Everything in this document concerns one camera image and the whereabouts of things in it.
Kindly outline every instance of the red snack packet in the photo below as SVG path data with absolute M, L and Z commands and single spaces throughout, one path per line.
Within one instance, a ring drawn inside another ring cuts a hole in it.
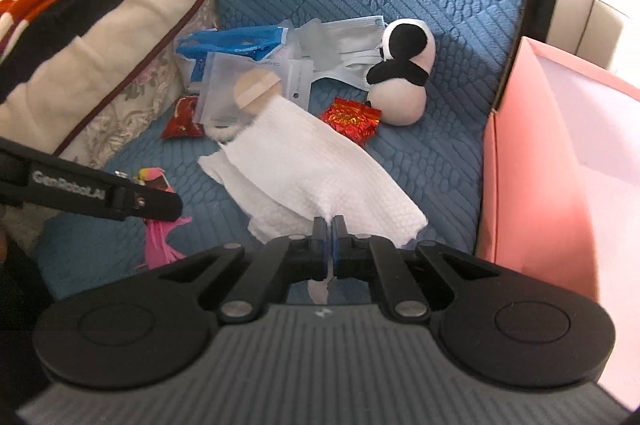
M 196 112 L 198 97 L 187 95 L 178 98 L 175 103 L 174 116 L 169 119 L 169 123 L 164 128 L 162 138 L 179 138 L 182 136 L 202 136 L 204 130 L 200 124 L 193 122 L 193 115 Z
M 322 115 L 320 120 L 328 124 L 341 135 L 364 147 L 365 142 L 376 134 L 382 111 L 355 100 L 334 98 L 334 103 Z

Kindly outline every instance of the metal screw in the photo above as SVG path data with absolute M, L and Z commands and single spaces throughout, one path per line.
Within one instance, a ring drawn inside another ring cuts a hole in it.
M 253 310 L 254 307 L 245 300 L 231 300 L 222 305 L 222 312 L 234 319 L 245 317 Z
M 417 300 L 403 300 L 396 305 L 396 313 L 402 317 L 421 317 L 427 313 L 427 306 Z

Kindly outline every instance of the white tissue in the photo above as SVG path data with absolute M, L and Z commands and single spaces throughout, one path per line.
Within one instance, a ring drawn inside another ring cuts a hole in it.
M 314 217 L 343 215 L 350 233 L 403 246 L 427 224 L 420 209 L 362 148 L 315 116 L 274 97 L 251 126 L 200 166 L 251 217 L 265 243 L 309 235 Z

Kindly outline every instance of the blue textured fabric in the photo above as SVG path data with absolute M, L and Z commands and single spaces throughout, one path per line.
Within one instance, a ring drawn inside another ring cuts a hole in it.
M 367 151 L 422 209 L 430 226 L 420 238 L 436 239 L 472 252 L 481 203 L 482 130 L 513 39 L 522 0 L 219 0 L 228 26 L 272 24 L 284 18 L 301 24 L 383 14 L 425 20 L 437 39 L 437 60 L 427 84 L 424 118 L 407 128 L 381 126 Z M 312 88 L 310 110 L 319 114 L 335 96 L 362 100 L 364 94 L 329 79 Z M 160 166 L 194 221 L 171 235 L 175 248 L 190 254 L 228 241 L 248 249 L 257 243 L 247 218 L 226 191 L 206 177 L 196 158 L 216 149 L 207 140 L 162 142 L 165 119 L 111 161 L 108 170 L 134 173 Z M 98 221 L 64 214 L 47 224 L 36 251 L 38 264 L 56 296 L 122 278 L 142 262 L 140 221 Z M 331 301 L 363 300 L 362 285 L 336 283 Z M 295 288 L 303 300 L 303 289 Z

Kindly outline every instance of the clear plastic bag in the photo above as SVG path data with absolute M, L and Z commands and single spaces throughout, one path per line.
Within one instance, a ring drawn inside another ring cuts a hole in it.
M 302 50 L 309 54 L 319 72 L 342 64 L 340 53 L 320 19 L 312 19 L 296 30 Z
M 210 53 L 194 121 L 205 128 L 244 126 L 274 95 L 282 95 L 288 66 Z
M 288 26 L 249 26 L 233 30 L 201 30 L 174 41 L 176 63 L 190 93 L 199 93 L 207 55 L 231 53 L 259 61 L 284 48 Z

